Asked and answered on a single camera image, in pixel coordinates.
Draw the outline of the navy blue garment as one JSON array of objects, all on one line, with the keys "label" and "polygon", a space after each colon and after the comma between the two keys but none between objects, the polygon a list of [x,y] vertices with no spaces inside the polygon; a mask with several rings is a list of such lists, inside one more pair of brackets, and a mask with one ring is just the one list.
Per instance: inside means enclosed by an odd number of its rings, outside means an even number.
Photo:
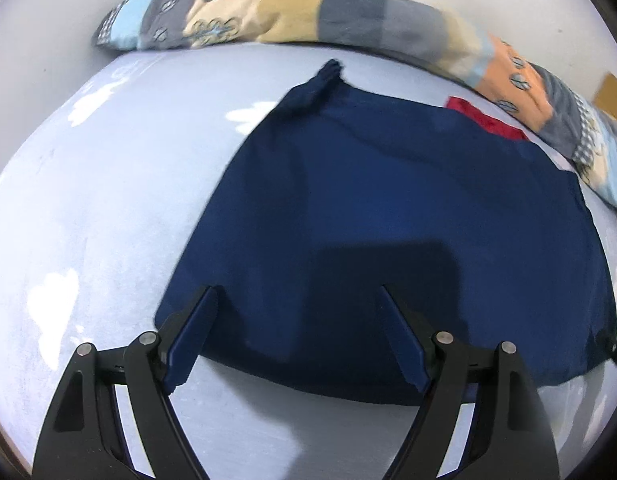
[{"label": "navy blue garment", "polygon": [[539,386],[584,375],[616,330],[578,178],[454,110],[350,86],[338,62],[291,89],[231,159],[154,322],[203,287],[205,358],[291,388],[415,404],[427,381],[392,285],[435,330],[509,340]]}]

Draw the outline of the light blue bed sheet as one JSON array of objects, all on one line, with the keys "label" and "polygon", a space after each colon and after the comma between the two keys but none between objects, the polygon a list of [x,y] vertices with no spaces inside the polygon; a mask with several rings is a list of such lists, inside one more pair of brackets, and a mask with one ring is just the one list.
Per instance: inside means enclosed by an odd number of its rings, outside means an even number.
[{"label": "light blue bed sheet", "polygon": [[[135,52],[88,80],[0,175],[0,426],[24,464],[74,349],[153,325],[202,208],[255,125],[335,58],[370,92],[441,106],[473,92],[418,68],[325,47]],[[199,360],[172,399],[215,479],[378,479],[407,406],[312,396]]]}]

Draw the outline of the wooden headboard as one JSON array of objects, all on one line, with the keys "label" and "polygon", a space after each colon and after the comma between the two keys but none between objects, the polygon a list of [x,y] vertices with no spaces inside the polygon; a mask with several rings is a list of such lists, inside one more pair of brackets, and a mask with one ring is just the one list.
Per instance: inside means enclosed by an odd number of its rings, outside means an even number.
[{"label": "wooden headboard", "polygon": [[605,74],[593,104],[617,120],[617,78],[612,73]]}]

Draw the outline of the red garment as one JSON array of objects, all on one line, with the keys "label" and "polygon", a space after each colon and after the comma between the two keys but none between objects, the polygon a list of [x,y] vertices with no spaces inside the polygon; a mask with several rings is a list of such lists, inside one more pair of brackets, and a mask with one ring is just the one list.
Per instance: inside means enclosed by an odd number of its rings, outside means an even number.
[{"label": "red garment", "polygon": [[510,126],[506,122],[484,114],[469,101],[458,98],[458,96],[450,96],[445,107],[449,110],[456,110],[456,112],[470,118],[485,131],[495,136],[501,136],[511,141],[529,141],[527,135],[520,128]]}]

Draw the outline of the patchwork quilt roll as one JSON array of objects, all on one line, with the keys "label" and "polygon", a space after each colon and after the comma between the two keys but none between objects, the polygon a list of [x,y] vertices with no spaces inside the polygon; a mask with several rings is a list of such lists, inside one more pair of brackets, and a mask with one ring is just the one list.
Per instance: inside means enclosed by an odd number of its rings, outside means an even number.
[{"label": "patchwork quilt roll", "polygon": [[314,42],[420,66],[476,91],[566,158],[617,210],[617,120],[459,15],[411,0],[123,0],[94,33],[115,51]]}]

